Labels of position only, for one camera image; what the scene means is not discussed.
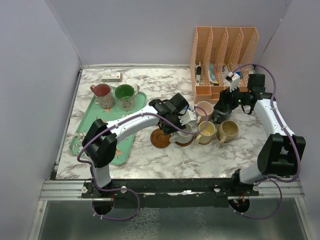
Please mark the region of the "tan mug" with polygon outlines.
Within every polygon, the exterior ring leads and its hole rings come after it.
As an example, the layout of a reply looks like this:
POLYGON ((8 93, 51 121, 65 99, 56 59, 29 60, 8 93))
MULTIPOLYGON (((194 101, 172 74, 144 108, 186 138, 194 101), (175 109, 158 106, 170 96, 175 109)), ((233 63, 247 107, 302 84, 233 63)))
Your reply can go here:
POLYGON ((217 129, 216 137, 219 140, 219 145, 229 143, 235 140, 239 135, 239 126, 236 122, 226 120, 222 122, 217 129))

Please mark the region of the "white cream mug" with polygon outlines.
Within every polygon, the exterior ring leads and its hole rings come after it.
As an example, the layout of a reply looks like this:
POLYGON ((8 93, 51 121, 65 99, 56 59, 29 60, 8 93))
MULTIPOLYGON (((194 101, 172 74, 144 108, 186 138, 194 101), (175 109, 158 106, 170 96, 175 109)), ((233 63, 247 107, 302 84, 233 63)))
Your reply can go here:
POLYGON ((186 124, 185 126, 186 126, 185 130, 188 133, 184 133, 182 131, 177 131, 177 132, 173 133, 169 139, 169 141, 171 143, 179 142, 179 143, 185 144, 193 139, 193 134, 189 134, 193 130, 192 127, 189 124, 186 124))

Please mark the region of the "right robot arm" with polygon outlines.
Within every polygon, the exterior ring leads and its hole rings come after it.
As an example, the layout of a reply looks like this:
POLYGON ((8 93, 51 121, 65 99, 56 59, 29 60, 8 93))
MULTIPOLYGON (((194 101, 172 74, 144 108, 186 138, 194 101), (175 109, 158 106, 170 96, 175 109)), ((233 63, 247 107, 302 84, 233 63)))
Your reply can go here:
POLYGON ((230 182, 230 191, 240 196, 247 191, 248 185, 266 179, 284 182, 284 177, 291 176, 292 181, 295 181, 301 171, 306 140, 286 125, 275 94, 266 92, 265 75, 250 74, 246 92, 240 90, 240 76, 237 73, 229 72, 226 80, 230 85, 219 93, 219 100, 213 107, 213 121, 222 125, 231 117, 234 109, 249 106, 250 112, 259 117, 267 137, 258 154, 257 163, 238 169, 233 174, 236 179, 230 182))

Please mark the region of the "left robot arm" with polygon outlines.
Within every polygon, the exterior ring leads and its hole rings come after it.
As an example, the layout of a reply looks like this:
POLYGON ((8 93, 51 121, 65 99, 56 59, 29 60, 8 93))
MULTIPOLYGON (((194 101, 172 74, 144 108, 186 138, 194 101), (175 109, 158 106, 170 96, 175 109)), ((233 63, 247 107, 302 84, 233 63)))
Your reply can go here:
POLYGON ((90 164, 90 172, 95 181, 94 193, 101 198, 110 193, 112 179, 109 164, 115 158, 120 142, 143 129, 157 125, 165 135, 184 130, 186 126, 181 122, 181 117, 187 113, 189 106, 188 101, 177 93, 171 99, 153 99, 141 110, 120 119, 106 123, 101 119, 95 120, 82 141, 82 150, 77 157, 81 163, 83 153, 89 157, 89 161, 84 162, 90 164))

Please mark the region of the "brown ringed wooden coaster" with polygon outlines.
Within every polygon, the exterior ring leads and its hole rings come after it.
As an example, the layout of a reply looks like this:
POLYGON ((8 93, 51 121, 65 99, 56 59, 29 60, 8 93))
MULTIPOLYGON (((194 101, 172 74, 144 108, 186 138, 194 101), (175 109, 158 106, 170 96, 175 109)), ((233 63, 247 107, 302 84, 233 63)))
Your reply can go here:
POLYGON ((166 148, 170 145, 171 135, 165 133, 161 129, 155 129, 150 135, 151 144, 159 149, 166 148))

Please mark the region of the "grey mug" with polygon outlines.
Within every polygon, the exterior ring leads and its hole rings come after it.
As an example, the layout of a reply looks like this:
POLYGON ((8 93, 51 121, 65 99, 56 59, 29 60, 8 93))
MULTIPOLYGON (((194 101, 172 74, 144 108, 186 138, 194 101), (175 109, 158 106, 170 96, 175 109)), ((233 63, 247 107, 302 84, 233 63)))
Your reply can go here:
POLYGON ((216 124, 221 124, 231 118, 232 111, 222 112, 214 109, 212 113, 212 121, 216 124))

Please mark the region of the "green floral mug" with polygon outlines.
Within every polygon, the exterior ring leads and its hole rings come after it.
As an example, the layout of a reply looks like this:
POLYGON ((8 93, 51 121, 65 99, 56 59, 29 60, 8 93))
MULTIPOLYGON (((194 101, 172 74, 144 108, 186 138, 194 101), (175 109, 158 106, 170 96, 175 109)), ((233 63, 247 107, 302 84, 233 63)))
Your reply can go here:
POLYGON ((136 105, 136 96, 139 90, 140 86, 137 84, 122 84, 118 86, 114 94, 119 108, 126 112, 133 110, 136 105))

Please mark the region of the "red floral mug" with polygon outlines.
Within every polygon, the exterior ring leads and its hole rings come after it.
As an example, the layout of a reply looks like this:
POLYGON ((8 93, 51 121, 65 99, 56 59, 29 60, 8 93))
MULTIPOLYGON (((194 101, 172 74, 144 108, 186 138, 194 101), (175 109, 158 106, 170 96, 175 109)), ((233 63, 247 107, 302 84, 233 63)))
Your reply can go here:
POLYGON ((90 90, 95 95, 98 104, 104 108, 111 108, 115 104, 115 100, 112 94, 111 87, 108 84, 101 83, 98 85, 91 85, 90 90))

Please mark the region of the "pink mug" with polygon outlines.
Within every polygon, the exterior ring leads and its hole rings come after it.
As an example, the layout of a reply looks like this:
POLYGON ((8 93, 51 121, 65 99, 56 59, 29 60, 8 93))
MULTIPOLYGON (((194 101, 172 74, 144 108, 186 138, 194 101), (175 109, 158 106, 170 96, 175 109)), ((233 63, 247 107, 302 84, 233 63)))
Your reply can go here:
POLYGON ((195 113, 198 116, 199 122, 206 121, 207 117, 208 119, 211 118, 212 113, 214 111, 213 105, 211 103, 207 101, 200 101, 195 106, 196 106, 195 113))

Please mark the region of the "yellow mug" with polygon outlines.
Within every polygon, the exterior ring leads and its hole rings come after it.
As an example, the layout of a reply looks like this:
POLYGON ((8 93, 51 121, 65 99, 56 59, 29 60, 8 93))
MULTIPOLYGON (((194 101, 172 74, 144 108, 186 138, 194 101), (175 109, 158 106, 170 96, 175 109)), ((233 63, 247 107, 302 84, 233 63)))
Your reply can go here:
POLYGON ((209 144, 212 141, 215 132, 215 125, 212 122, 208 121, 206 127, 201 132, 196 134, 195 143, 200 145, 209 144))

